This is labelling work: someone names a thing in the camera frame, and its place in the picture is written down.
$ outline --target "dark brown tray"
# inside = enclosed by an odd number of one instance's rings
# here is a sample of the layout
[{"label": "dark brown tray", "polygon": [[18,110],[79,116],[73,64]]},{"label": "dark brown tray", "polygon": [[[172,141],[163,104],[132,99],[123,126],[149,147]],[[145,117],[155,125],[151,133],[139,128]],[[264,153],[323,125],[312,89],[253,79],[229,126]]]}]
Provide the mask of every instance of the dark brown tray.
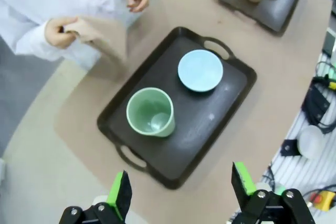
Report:
[{"label": "dark brown tray", "polygon": [[279,34],[286,30],[298,2],[298,0],[261,0],[255,4],[249,0],[218,1]]},{"label": "dark brown tray", "polygon": [[[183,86],[177,66],[187,52],[205,49],[206,41],[224,48],[229,59],[223,60],[214,52],[223,64],[224,76],[214,90],[196,93]],[[107,105],[98,118],[98,128],[115,144],[118,154],[130,166],[149,173],[165,187],[176,189],[215,142],[256,78],[254,70],[237,59],[221,41],[178,27],[168,34]],[[173,101],[176,128],[167,138],[143,136],[128,125],[127,102],[145,87],[160,88]],[[123,153],[123,145],[144,160],[146,167],[132,162]]]}]

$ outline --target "green cup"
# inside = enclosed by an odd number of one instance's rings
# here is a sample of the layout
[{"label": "green cup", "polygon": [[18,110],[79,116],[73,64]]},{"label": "green cup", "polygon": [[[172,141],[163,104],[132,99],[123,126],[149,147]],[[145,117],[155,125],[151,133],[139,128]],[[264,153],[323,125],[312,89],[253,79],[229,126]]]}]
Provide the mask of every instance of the green cup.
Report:
[{"label": "green cup", "polygon": [[142,135],[166,137],[175,129],[173,102],[161,89],[139,90],[129,100],[126,115],[130,126]]}]

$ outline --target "sleeve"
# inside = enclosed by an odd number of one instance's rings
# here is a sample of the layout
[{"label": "sleeve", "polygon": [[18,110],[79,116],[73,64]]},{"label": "sleeve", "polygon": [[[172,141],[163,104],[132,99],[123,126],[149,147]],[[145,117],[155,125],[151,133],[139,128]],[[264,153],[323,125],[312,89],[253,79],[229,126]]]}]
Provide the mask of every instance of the sleeve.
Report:
[{"label": "sleeve", "polygon": [[0,0],[0,35],[16,55],[35,55],[57,60],[64,53],[50,45],[44,35],[46,22],[37,25]]}]

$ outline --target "red button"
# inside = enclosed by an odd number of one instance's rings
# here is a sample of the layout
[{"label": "red button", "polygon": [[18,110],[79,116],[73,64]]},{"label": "red button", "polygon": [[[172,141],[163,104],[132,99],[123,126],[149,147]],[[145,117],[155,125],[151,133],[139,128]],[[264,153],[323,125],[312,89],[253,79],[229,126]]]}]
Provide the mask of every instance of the red button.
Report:
[{"label": "red button", "polygon": [[[312,201],[314,198],[315,198],[315,195],[316,194],[312,194],[311,197],[310,197],[310,201]],[[321,203],[322,202],[322,196],[321,195],[318,195],[316,196],[315,200],[314,200],[314,204],[318,204],[318,203]]]}]

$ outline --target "cup rim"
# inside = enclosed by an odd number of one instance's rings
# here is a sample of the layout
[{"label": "cup rim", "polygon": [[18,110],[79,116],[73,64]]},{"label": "cup rim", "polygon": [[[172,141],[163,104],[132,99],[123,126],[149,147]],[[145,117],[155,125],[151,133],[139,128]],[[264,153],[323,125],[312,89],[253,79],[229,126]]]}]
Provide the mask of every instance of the cup rim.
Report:
[{"label": "cup rim", "polygon": [[[164,96],[168,99],[169,104],[170,104],[170,107],[171,107],[169,120],[168,120],[168,122],[165,124],[165,126],[162,127],[162,129],[160,129],[160,130],[158,130],[158,131],[153,131],[153,132],[151,132],[151,133],[138,130],[138,129],[133,125],[133,123],[132,123],[132,121],[130,120],[130,117],[129,117],[129,108],[130,108],[130,104],[131,104],[132,100],[134,99],[134,97],[135,97],[138,93],[143,92],[143,91],[146,91],[146,90],[155,90],[155,91],[158,91],[158,92],[164,94]],[[149,88],[143,88],[143,89],[138,90],[136,93],[134,93],[134,95],[132,95],[132,97],[131,97],[130,100],[128,101],[128,103],[127,103],[127,107],[126,107],[126,117],[127,117],[127,121],[128,121],[128,123],[130,124],[130,126],[132,127],[132,129],[134,129],[134,130],[135,130],[136,132],[138,132],[139,134],[146,135],[146,136],[155,136],[156,134],[158,134],[158,133],[164,131],[164,130],[168,127],[168,125],[172,122],[172,120],[173,120],[173,116],[174,116],[174,106],[173,106],[173,101],[172,101],[172,99],[170,98],[170,96],[169,96],[166,92],[164,92],[162,89],[158,89],[158,88],[152,88],[152,87],[149,87]]]}]

